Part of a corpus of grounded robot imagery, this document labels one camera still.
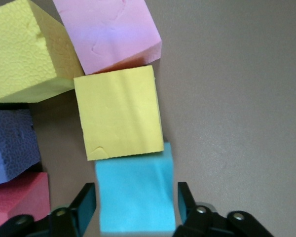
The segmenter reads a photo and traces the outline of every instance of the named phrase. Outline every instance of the yellow cube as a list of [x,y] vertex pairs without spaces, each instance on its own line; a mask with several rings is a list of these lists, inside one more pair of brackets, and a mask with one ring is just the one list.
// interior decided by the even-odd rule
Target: yellow cube
[[29,0],[0,6],[0,102],[39,102],[82,75],[63,25]]
[[74,79],[88,160],[164,150],[152,66]]

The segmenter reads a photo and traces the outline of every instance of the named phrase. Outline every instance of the foam block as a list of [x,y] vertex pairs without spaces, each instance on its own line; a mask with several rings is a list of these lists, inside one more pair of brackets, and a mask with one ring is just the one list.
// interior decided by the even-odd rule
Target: foam block
[[143,66],[162,41],[144,0],[53,0],[86,74]]
[[47,173],[24,172],[0,184],[0,225],[21,214],[30,214],[37,221],[49,212]]
[[96,161],[96,174],[102,232],[175,229],[170,143],[163,152]]
[[39,102],[83,75],[59,22],[29,0],[0,6],[0,102]]
[[88,160],[163,150],[152,66],[74,79]]
[[0,184],[39,161],[30,110],[0,110]]

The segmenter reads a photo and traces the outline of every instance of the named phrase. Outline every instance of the pink foam block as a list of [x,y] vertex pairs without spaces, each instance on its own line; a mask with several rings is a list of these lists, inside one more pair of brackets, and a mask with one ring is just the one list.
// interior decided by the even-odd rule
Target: pink foam block
[[143,66],[162,41],[144,0],[53,0],[86,74]]
[[47,173],[24,172],[0,184],[0,225],[20,214],[30,214],[37,221],[49,212]]

